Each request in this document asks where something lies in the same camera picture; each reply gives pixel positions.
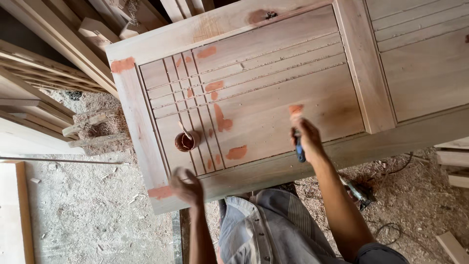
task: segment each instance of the shirt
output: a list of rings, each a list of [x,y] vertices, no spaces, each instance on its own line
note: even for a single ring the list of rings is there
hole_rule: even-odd
[[[225,198],[227,210],[219,236],[225,264],[346,264],[295,195],[264,189],[247,201]],[[378,243],[364,245],[355,263],[406,264],[395,250]]]

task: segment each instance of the hand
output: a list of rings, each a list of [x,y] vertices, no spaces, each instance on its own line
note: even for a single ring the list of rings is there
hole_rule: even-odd
[[[181,176],[185,175],[191,181],[183,182]],[[174,170],[173,176],[169,183],[171,191],[183,202],[188,203],[191,207],[200,208],[204,206],[204,190],[199,179],[189,170],[181,167]]]
[[[325,155],[318,129],[308,120],[301,118],[294,124],[301,132],[301,146],[306,160],[311,163],[319,155]],[[295,145],[295,127],[290,131],[292,145]]]

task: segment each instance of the person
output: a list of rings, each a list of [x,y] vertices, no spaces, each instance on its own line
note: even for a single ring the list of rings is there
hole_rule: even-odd
[[[306,160],[316,172],[327,221],[343,260],[337,258],[296,192],[282,187],[256,191],[250,197],[226,197],[215,254],[205,220],[202,186],[189,170],[179,169],[170,186],[173,194],[190,205],[189,263],[408,263],[395,250],[376,243],[327,157],[316,127],[299,119],[296,128],[301,133]],[[191,183],[182,182],[178,176],[181,174],[186,174]]]

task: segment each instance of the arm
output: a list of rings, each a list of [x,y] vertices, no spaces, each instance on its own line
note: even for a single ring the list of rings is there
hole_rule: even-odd
[[[186,174],[192,183],[185,183],[179,175]],[[200,181],[189,170],[176,169],[171,178],[171,191],[190,205],[189,264],[216,264],[213,242],[205,220],[204,190]]]
[[[306,160],[311,163],[323,196],[327,221],[337,248],[348,262],[353,262],[358,250],[365,244],[375,242],[360,211],[345,191],[334,165],[327,157],[319,131],[309,121],[299,120],[301,145]]]

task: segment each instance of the small cup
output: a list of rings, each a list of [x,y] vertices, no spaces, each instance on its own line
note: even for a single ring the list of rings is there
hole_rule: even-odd
[[[178,134],[174,140],[176,148],[182,152],[191,151],[200,144],[200,137],[196,131],[188,131],[188,134],[191,135],[192,140],[190,140],[184,133]]]

